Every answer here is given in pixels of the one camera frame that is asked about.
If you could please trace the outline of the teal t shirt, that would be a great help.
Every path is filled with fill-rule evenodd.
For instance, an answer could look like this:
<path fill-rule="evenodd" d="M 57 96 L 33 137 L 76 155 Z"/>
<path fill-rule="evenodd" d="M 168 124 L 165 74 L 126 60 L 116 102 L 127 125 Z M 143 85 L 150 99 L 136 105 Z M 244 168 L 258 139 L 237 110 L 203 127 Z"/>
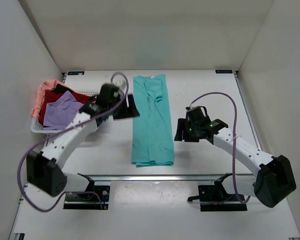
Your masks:
<path fill-rule="evenodd" d="M 131 163 L 136 167 L 172 166 L 174 140 L 166 76 L 136 76 L 133 96 L 140 114 L 132 120 Z"/>

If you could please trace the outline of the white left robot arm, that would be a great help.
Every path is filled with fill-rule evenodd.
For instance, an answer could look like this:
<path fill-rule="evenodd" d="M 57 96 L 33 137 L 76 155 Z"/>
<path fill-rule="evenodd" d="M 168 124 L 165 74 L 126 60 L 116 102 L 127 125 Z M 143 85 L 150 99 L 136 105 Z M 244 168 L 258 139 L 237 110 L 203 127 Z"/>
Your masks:
<path fill-rule="evenodd" d="M 134 96 L 126 81 L 105 83 L 90 97 L 69 125 L 39 152 L 26 155 L 26 178 L 41 191 L 57 197 L 64 192 L 78 193 L 83 199 L 94 195 L 95 182 L 81 173 L 64 173 L 63 167 L 73 151 L 109 117 L 114 120 L 138 117 Z"/>

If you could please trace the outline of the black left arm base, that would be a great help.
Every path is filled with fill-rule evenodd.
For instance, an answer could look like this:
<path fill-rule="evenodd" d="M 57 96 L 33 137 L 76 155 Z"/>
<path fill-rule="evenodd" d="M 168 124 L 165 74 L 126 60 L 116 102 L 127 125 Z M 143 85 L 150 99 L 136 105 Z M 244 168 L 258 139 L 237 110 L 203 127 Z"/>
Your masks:
<path fill-rule="evenodd" d="M 68 175 L 64 189 L 65 210 L 108 210 L 111 185 L 99 182 L 88 175 L 77 173 Z"/>

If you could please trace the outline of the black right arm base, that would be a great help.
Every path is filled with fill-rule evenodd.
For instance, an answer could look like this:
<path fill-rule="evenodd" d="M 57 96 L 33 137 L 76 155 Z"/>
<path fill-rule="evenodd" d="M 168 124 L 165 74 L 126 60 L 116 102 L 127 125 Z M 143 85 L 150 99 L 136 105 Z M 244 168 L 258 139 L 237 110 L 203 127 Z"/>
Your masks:
<path fill-rule="evenodd" d="M 241 203 L 235 194 L 226 193 L 222 186 L 224 180 L 231 179 L 232 174 L 226 173 L 214 180 L 213 183 L 199 184 L 198 195 L 189 196 L 188 203 L 199 200 L 201 212 L 244 212 L 247 205 Z"/>

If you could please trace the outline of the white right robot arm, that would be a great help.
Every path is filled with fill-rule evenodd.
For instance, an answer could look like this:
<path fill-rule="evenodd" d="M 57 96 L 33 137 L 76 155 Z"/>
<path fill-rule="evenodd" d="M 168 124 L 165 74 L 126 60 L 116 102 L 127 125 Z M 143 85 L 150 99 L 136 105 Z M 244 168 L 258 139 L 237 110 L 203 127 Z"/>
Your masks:
<path fill-rule="evenodd" d="M 207 140 L 231 154 L 252 173 L 252 177 L 226 173 L 213 185 L 199 191 L 197 198 L 200 200 L 213 197 L 223 202 L 238 193 L 242 197 L 255 197 L 264 206 L 273 208 L 297 188 L 288 158 L 273 156 L 249 144 L 222 120 L 211 120 L 204 106 L 187 108 L 185 118 L 178 119 L 174 140 L 189 143 Z"/>

